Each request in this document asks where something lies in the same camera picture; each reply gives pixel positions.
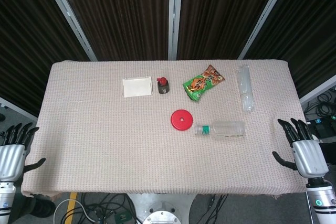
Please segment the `dark curtain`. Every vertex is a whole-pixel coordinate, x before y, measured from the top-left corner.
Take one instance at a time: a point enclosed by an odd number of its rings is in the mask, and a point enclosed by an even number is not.
[[[0,0],[0,97],[37,116],[54,62],[86,61],[54,0]]]
[[[289,64],[299,97],[336,74],[336,0],[278,0],[246,59]]]
[[[182,0],[177,59],[237,59],[268,0]]]
[[[99,60],[166,60],[169,0],[68,0]]]

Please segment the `robotic hand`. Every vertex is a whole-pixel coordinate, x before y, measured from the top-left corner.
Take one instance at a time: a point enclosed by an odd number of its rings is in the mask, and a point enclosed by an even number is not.
[[[308,179],[306,188],[309,200],[320,223],[336,224],[336,196],[332,185],[323,179],[329,169],[321,147],[303,121],[293,118],[291,121],[297,131],[290,123],[278,119],[292,148],[295,163],[284,161],[277,152],[272,152],[273,156],[280,165],[297,170]]]
[[[0,146],[0,224],[8,223],[16,191],[14,182],[18,181],[23,173],[39,168],[46,160],[42,158],[36,164],[24,166],[27,148],[32,136],[39,129],[35,127],[28,130],[31,125],[32,123],[28,123],[21,130],[21,123],[15,127],[13,125],[2,136],[4,141]]]

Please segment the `red plastic lid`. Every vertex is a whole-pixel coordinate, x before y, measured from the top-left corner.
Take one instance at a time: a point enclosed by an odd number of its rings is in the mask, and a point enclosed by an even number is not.
[[[159,81],[160,84],[163,85],[163,86],[166,85],[166,83],[167,83],[167,79],[164,78],[164,77],[157,78],[157,81]]]
[[[193,125],[193,116],[186,110],[176,110],[170,117],[173,127],[185,131]]]

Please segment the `green snack bag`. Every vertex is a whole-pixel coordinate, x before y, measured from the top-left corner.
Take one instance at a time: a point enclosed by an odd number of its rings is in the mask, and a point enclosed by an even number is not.
[[[183,83],[183,88],[192,100],[199,101],[201,94],[224,80],[225,78],[209,65],[201,75]]]

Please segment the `plastic bottle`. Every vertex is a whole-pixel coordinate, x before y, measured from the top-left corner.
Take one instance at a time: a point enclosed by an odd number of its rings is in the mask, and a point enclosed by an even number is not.
[[[210,135],[215,138],[245,135],[244,122],[215,121],[211,125],[195,125],[196,135]]]

